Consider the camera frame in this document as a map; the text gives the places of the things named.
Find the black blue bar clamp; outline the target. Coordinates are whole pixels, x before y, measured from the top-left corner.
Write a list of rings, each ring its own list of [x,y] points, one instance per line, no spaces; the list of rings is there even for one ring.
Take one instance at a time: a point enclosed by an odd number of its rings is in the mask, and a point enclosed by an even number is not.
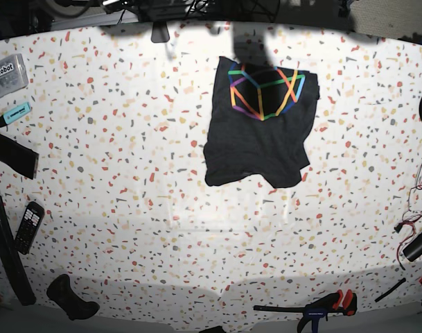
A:
[[[321,319],[325,318],[327,321],[329,314],[354,316],[357,308],[358,297],[350,289],[345,294],[339,289],[335,293],[330,293],[304,307],[253,306],[254,311],[301,314],[302,317],[297,324],[297,333],[302,333],[308,323],[311,324],[311,332],[318,333]]]

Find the clear LeRobot parts box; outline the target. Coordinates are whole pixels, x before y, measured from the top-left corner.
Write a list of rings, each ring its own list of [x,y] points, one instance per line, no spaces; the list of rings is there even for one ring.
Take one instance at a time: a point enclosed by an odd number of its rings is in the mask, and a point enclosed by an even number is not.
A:
[[[27,85],[26,66],[20,53],[0,60],[0,98],[23,89]]]

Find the turquoise highlighter pen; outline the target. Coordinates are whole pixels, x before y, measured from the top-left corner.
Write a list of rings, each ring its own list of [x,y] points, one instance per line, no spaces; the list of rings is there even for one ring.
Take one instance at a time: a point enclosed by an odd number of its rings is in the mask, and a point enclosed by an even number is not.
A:
[[[7,125],[13,123],[14,121],[24,117],[31,111],[31,106],[29,102],[22,103],[21,105],[16,106],[3,113],[0,116],[0,128],[6,127]]]

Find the black cylinder right edge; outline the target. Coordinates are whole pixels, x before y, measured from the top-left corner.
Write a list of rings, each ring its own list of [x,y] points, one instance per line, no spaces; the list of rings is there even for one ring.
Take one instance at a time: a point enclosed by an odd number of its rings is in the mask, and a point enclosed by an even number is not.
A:
[[[403,254],[409,262],[422,256],[422,232],[403,249]]]

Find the black TV remote control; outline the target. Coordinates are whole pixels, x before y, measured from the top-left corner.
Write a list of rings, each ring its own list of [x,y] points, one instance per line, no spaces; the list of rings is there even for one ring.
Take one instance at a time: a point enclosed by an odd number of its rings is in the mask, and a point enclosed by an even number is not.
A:
[[[44,208],[35,201],[31,201],[26,206],[15,236],[15,248],[22,255],[29,253],[44,215]]]

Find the long black tube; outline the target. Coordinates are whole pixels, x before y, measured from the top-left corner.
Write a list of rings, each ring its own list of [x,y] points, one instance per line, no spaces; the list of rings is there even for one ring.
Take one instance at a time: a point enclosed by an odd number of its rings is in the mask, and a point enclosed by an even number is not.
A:
[[[8,281],[23,306],[34,305],[36,297],[15,248],[14,238],[0,190],[0,259]]]

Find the black folded cloth strip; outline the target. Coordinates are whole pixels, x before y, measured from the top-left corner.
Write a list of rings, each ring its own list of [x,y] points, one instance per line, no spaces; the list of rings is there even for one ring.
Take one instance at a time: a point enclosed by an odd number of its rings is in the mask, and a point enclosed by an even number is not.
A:
[[[36,176],[39,154],[0,134],[0,162],[24,177]]]

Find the dark grey T-shirt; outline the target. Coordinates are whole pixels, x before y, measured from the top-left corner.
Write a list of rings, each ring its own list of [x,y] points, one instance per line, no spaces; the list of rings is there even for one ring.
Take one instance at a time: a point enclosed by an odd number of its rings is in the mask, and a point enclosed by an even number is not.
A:
[[[205,182],[260,175],[273,188],[301,182],[319,100],[317,74],[220,57],[213,87]]]

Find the grey monitor stand base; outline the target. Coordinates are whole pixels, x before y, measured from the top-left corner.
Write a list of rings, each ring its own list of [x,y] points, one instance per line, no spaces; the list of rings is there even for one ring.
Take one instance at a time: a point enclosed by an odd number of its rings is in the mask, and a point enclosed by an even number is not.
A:
[[[152,25],[151,42],[167,43],[170,40],[167,22],[154,22]]]

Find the small black rod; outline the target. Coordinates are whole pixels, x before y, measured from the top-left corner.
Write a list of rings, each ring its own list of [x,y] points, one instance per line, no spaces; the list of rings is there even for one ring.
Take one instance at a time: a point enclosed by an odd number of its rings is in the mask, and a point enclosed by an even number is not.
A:
[[[402,279],[400,279],[394,286],[392,286],[389,290],[387,290],[386,292],[380,294],[375,300],[374,302],[380,302],[381,300],[383,300],[384,298],[386,298],[388,295],[390,295],[391,293],[393,293],[395,290],[397,290],[397,288],[399,288],[402,284],[406,283],[406,278],[403,277]]]

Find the black game controller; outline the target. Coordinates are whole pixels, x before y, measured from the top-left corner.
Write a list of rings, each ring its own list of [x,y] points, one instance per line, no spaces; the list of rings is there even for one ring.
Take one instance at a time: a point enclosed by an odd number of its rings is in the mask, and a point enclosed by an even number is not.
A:
[[[70,320],[86,320],[100,309],[97,302],[84,301],[71,288],[70,277],[61,274],[49,285],[46,294],[67,314]]]

